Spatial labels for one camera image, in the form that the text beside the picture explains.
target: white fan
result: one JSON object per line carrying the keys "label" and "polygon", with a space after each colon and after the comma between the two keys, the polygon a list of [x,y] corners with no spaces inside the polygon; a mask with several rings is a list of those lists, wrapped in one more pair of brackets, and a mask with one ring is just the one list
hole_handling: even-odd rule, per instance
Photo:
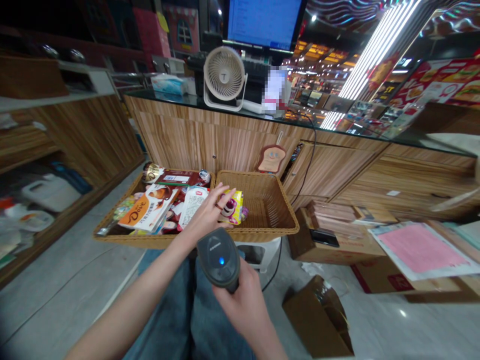
{"label": "white fan", "polygon": [[[240,56],[230,47],[220,46],[208,54],[203,66],[203,99],[211,108],[239,111],[242,108],[248,74]],[[243,88],[237,106],[225,105],[210,100],[209,92],[218,100],[235,99]]]}

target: ceiling light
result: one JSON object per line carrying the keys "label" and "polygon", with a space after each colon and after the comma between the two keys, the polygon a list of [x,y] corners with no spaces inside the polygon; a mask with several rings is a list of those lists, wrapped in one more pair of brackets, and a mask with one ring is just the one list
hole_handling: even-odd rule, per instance
{"label": "ceiling light", "polygon": [[385,12],[351,75],[338,94],[340,97],[357,99],[368,82],[367,74],[385,57],[420,3],[421,1],[406,2]]}

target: white container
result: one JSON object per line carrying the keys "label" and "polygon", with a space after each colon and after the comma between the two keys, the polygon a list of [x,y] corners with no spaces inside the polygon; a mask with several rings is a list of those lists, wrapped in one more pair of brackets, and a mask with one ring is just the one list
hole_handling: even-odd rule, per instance
{"label": "white container", "polygon": [[16,204],[4,210],[7,218],[17,222],[18,227],[30,232],[39,232],[45,230],[55,221],[55,218],[45,211],[27,210],[22,204]]}
{"label": "white container", "polygon": [[47,174],[21,189],[21,194],[47,210],[59,213],[78,200],[81,194],[65,179]]}

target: tiled floor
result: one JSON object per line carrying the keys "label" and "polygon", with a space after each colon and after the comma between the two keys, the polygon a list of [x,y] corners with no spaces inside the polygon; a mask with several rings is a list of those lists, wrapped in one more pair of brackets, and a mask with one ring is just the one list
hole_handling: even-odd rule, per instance
{"label": "tiled floor", "polygon": [[[0,292],[2,359],[61,359],[91,325],[143,254],[92,240],[93,229],[137,176],[132,173],[61,239]],[[291,359],[311,359],[282,310],[289,288],[311,278],[282,245],[265,300]],[[270,264],[265,284],[278,256]],[[409,304],[397,295],[363,293],[349,267],[322,265],[341,297],[358,359],[477,359],[480,304]]]}

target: black phone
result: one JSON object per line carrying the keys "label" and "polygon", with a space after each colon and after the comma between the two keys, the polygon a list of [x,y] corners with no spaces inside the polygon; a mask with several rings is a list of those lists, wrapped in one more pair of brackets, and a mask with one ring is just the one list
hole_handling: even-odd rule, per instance
{"label": "black phone", "polygon": [[311,239],[319,244],[330,245],[334,248],[339,248],[340,244],[335,234],[325,229],[310,229]]}

